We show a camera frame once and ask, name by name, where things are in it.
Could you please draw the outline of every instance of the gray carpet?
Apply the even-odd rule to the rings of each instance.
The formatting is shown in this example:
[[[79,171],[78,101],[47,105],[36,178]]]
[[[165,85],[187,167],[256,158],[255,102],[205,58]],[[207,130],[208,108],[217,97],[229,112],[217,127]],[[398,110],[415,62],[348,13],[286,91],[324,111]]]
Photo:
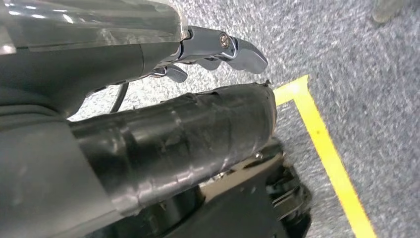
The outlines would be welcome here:
[[[392,21],[370,19],[366,0],[179,0],[191,25],[223,29],[258,46],[269,60],[261,75],[226,65],[183,68],[186,83],[132,83],[122,108],[186,92],[264,82],[275,87],[311,74],[311,94],[380,238],[420,234],[420,11],[408,4]],[[72,119],[110,109],[115,88],[88,98]],[[310,238],[353,237],[347,218],[293,103],[278,108],[276,135],[314,193]]]

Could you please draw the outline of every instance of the floor marking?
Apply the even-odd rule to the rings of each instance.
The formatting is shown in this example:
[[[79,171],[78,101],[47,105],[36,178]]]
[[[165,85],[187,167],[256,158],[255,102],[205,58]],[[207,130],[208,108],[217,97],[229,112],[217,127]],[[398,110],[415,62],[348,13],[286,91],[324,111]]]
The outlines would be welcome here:
[[[376,238],[369,218],[308,90],[308,75],[275,89],[274,95],[277,106],[292,100],[295,102],[356,238]]]

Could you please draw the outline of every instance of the yellow line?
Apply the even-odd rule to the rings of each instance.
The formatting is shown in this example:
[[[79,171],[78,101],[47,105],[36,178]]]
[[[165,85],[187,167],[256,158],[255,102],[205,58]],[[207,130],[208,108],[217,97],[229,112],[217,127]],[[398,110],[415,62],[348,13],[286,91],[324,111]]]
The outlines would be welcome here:
[[[349,176],[341,163],[325,123],[308,90],[308,75],[274,90],[276,104],[294,100],[302,120],[321,158],[332,187],[357,238],[376,238]]]

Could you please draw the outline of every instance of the gray plastic body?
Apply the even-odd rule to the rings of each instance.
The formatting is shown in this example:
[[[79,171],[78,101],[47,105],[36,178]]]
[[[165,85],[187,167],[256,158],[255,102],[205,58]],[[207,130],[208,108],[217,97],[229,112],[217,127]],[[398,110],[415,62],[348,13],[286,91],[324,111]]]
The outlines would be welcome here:
[[[20,107],[0,107],[0,237],[74,238],[121,219],[68,123]]]

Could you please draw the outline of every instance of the taped tube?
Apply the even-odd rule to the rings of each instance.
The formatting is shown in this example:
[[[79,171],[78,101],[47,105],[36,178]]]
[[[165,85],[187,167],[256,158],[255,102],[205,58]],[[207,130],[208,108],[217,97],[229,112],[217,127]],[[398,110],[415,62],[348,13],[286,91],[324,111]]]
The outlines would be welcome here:
[[[113,204],[130,216],[261,149],[276,114],[270,88],[244,84],[70,126]]]

